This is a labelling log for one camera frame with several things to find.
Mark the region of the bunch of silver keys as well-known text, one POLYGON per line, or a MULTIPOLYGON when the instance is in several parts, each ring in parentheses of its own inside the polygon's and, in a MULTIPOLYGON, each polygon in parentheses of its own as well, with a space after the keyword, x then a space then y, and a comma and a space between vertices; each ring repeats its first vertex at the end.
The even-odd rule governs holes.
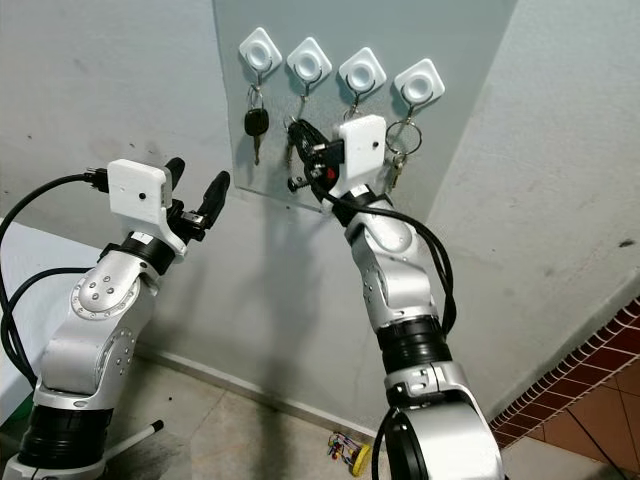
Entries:
POLYGON ((422 145, 422 131, 419 125, 415 123, 417 110, 419 110, 419 106, 410 105, 410 109, 408 109, 406 115, 404 115, 401 120, 393 122, 385 129, 385 141, 387 141, 387 148, 390 151, 387 183, 385 183, 383 188, 383 192, 387 193, 387 195, 396 188, 398 179, 401 178, 404 164, 408 161, 408 157, 415 154, 422 145), (413 137, 416 138, 415 145, 410 146, 410 143, 403 140, 404 132, 406 131, 413 132, 413 137))

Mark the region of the black car key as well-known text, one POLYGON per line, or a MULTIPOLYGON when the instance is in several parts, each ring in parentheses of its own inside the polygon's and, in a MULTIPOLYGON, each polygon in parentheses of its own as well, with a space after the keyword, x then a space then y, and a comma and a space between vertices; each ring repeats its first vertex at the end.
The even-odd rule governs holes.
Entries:
POLYGON ((270 115, 265 108, 265 102, 262 100, 262 90, 260 84, 252 87, 247 93, 246 114, 243 116, 244 133, 250 136, 253 141, 253 164, 260 164, 260 148, 262 137, 269 131, 270 115))

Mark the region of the small yellow floor object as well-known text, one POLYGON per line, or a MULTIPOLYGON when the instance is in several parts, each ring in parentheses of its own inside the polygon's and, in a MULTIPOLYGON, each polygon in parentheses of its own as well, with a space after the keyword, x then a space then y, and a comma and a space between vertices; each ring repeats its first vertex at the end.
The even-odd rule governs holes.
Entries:
POLYGON ((369 468, 372 447, 369 443, 357 442, 351 436, 334 431, 329 436, 328 454, 333 460, 344 463, 353 477, 360 477, 369 468))

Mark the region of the white square wall hook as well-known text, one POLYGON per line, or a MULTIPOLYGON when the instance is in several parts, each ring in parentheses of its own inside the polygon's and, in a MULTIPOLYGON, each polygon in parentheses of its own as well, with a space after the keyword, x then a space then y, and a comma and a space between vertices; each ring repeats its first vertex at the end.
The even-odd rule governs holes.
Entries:
POLYGON ((396 91, 413 108, 429 105, 444 95, 445 86, 433 60, 424 58, 399 73, 393 81, 396 91))
POLYGON ((378 90, 387 81, 387 73, 370 47, 362 47, 355 55, 339 65, 340 83, 357 95, 378 90))
POLYGON ((303 86, 314 86, 333 72, 332 61, 321 49, 315 37, 306 37, 285 58, 285 64, 303 86))
POLYGON ((278 47, 265 28, 257 27, 241 42, 239 55, 255 74, 269 76, 284 61, 278 47))

